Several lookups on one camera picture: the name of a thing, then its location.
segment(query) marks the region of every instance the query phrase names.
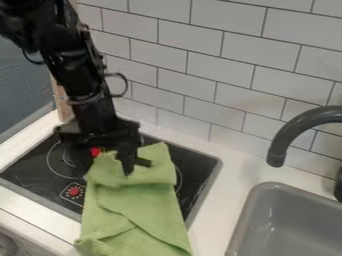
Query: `gray faucet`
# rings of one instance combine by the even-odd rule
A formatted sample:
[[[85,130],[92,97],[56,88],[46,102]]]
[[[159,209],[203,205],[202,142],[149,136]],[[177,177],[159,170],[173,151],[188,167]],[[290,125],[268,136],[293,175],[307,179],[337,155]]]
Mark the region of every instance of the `gray faucet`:
[[[267,154],[267,163],[273,167],[284,165],[287,148],[303,132],[321,124],[342,123],[342,106],[326,106],[296,116],[274,137]]]

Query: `subway tile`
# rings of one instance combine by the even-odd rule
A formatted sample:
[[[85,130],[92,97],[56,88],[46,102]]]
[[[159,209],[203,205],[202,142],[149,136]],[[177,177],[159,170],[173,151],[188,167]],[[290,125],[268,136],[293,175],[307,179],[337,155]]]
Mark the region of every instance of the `subway tile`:
[[[159,88],[214,101],[216,83],[165,69],[159,69]]]
[[[210,124],[158,109],[158,125],[193,137],[208,140]]]
[[[130,0],[130,11],[166,20],[188,22],[190,0]]]
[[[341,0],[315,0],[314,13],[342,17]]]
[[[213,125],[210,141],[258,157],[266,157],[271,141]]]
[[[186,51],[137,40],[131,44],[133,60],[185,72]]]
[[[127,1],[128,0],[78,0],[79,3],[90,4],[119,11],[127,11]]]
[[[196,0],[192,7],[192,24],[260,35],[265,8],[231,2]]]
[[[286,101],[284,114],[282,117],[283,121],[290,121],[292,118],[314,108],[319,107],[318,105],[313,105],[309,103],[304,103],[296,100],[288,99]],[[316,127],[313,127],[316,130],[337,134],[342,136],[342,124],[331,123],[331,124],[323,124]]]
[[[318,132],[312,151],[334,158],[342,159],[342,137]]]
[[[241,130],[244,118],[242,111],[188,97],[185,101],[185,114],[235,130]]]
[[[319,106],[288,99],[286,100],[286,105],[281,120],[286,122],[290,121],[292,118],[317,107]]]
[[[255,4],[304,12],[309,12],[312,5],[312,0],[232,0],[232,2]]]
[[[122,94],[125,91],[125,81],[119,77],[107,77],[106,78],[108,87],[112,94]],[[132,96],[132,83],[128,81],[128,90],[123,97],[131,98]]]
[[[329,99],[329,105],[342,105],[342,83],[336,83]]]
[[[342,81],[342,53],[303,46],[297,72]]]
[[[219,55],[222,32],[168,21],[159,21],[159,43]]]
[[[253,65],[189,53],[188,73],[215,81],[250,87]]]
[[[157,86],[157,68],[138,62],[107,56],[108,70],[122,73],[128,80]]]
[[[293,147],[287,150],[285,164],[331,179],[335,179],[342,166],[339,160]]]
[[[157,108],[125,98],[118,98],[113,102],[116,110],[123,117],[130,118],[135,121],[144,121],[151,124],[157,124]]]
[[[298,52],[299,45],[225,33],[222,56],[292,71]]]
[[[257,67],[252,88],[314,104],[327,103],[333,82]]]
[[[216,103],[263,116],[280,118],[285,99],[219,83]]]
[[[247,113],[243,132],[273,140],[284,125],[285,122],[282,121]],[[297,137],[291,145],[309,150],[315,134],[316,131],[308,130]]]
[[[184,96],[150,86],[132,83],[132,98],[152,106],[182,113]]]
[[[91,35],[96,48],[100,52],[129,58],[128,38],[94,30],[91,32]]]
[[[90,28],[102,30],[101,9],[79,4],[77,12],[83,23],[87,24]]]
[[[316,129],[323,131],[323,132],[342,136],[342,124],[341,123],[323,124],[323,125],[317,126]]]
[[[270,9],[266,19],[264,36],[342,50],[341,31],[341,19]]]
[[[157,20],[153,18],[103,10],[103,25],[107,32],[157,42]]]

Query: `green towel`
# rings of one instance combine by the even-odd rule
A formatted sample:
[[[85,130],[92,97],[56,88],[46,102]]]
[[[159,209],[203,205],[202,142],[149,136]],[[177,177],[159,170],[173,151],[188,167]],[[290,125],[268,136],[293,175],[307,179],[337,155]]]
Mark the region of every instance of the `green towel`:
[[[152,168],[123,173],[116,152],[95,159],[87,174],[81,237],[75,246],[92,256],[190,256],[191,247],[174,185],[167,145],[139,149]]]

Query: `sink basin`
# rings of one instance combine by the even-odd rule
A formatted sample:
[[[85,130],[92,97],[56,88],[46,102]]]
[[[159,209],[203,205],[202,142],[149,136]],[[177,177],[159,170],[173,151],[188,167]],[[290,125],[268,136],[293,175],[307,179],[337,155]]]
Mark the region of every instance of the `sink basin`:
[[[342,255],[342,204],[280,183],[251,190],[225,256]]]

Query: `robotic arm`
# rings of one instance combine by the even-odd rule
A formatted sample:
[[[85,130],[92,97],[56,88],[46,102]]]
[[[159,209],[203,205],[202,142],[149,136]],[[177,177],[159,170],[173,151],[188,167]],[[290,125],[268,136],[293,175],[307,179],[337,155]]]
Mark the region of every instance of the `robotic arm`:
[[[0,0],[0,35],[25,55],[40,52],[58,85],[64,87],[75,119],[55,132],[70,145],[84,173],[92,164],[91,147],[117,150],[126,175],[135,164],[151,165],[137,157],[139,124],[116,116],[112,102],[116,95],[110,94],[106,83],[103,57],[68,0]],[[117,75],[127,85],[125,77]]]

